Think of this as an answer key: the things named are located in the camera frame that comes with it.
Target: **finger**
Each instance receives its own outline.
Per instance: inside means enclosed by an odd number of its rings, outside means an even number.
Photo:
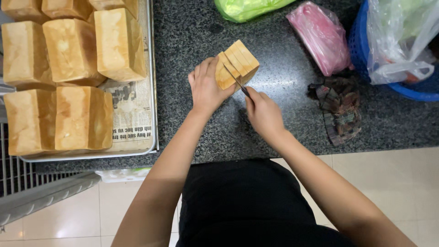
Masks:
[[[216,65],[219,63],[220,58],[218,56],[216,56],[210,63],[209,63],[209,67],[207,68],[207,72],[206,75],[208,76],[215,76],[215,72],[216,72]]]
[[[268,95],[266,93],[264,93],[264,92],[260,92],[259,95],[261,95],[261,97],[263,99],[270,99],[270,97],[268,97]]]
[[[257,103],[262,100],[261,95],[256,92],[256,90],[252,87],[245,87],[247,89],[248,94],[250,94],[250,98],[252,98],[253,102]]]
[[[200,65],[197,65],[197,67],[195,67],[195,78],[198,78],[199,75],[200,75]]]
[[[252,99],[246,96],[245,105],[247,106],[248,117],[253,117],[253,114],[255,113],[255,104],[253,103]]]
[[[221,93],[223,95],[223,98],[226,99],[230,96],[232,96],[232,94],[235,93],[235,89],[236,89],[236,84],[231,85],[230,87],[228,87],[227,89],[224,89]]]
[[[207,73],[207,68],[212,60],[214,60],[214,58],[206,58],[201,62],[200,75],[205,75]]]
[[[187,75],[187,79],[189,80],[189,84],[192,87],[195,82],[195,71],[190,72],[189,75]]]

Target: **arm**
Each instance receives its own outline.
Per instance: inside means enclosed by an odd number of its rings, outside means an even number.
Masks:
[[[155,162],[134,197],[112,247],[168,246],[172,220],[203,128],[234,93],[216,84],[218,58],[208,58],[189,74],[194,106]]]
[[[288,163],[319,208],[358,246],[416,246],[363,193],[312,154],[284,128],[281,110],[265,93],[247,87],[248,118]]]

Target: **blue plastic basket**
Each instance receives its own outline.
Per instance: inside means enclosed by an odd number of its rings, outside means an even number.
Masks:
[[[369,44],[367,42],[367,11],[369,9],[369,4],[367,0],[361,4],[360,11],[358,12],[357,18],[352,25],[348,46],[351,52],[351,61],[355,66],[355,70],[367,80],[369,78],[369,72],[367,71],[367,59],[369,57]],[[387,84],[394,91],[402,94],[404,97],[417,100],[417,101],[439,101],[439,94],[434,92],[421,92],[417,90],[428,91],[438,91],[439,89],[439,72],[437,70],[438,66],[435,68],[434,74],[427,80],[420,82],[413,86],[407,86],[401,83],[390,83]]]

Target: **granite countertop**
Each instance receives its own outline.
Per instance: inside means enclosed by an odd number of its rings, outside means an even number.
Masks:
[[[306,96],[307,85],[324,76],[285,15],[298,0],[247,23],[224,20],[213,0],[166,1],[154,4],[155,56],[160,149],[170,141],[192,107],[187,74],[203,59],[241,39],[260,62],[247,85],[266,92],[283,112],[285,126],[317,155],[406,149],[439,145],[439,102],[405,99],[387,86],[360,84],[362,131],[333,147],[326,136],[317,101]],[[316,0],[334,11],[349,31],[360,7],[357,0]],[[150,167],[159,153],[123,158],[79,160],[36,165],[38,173]],[[227,99],[213,114],[200,139],[193,163],[248,158],[275,158],[252,129],[245,114],[244,94]]]

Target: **newspaper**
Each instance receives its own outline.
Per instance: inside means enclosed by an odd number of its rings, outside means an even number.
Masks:
[[[131,82],[108,79],[99,86],[113,96],[113,146],[106,152],[149,149],[153,143],[146,4],[146,0],[139,0],[138,21],[143,31],[147,78]]]

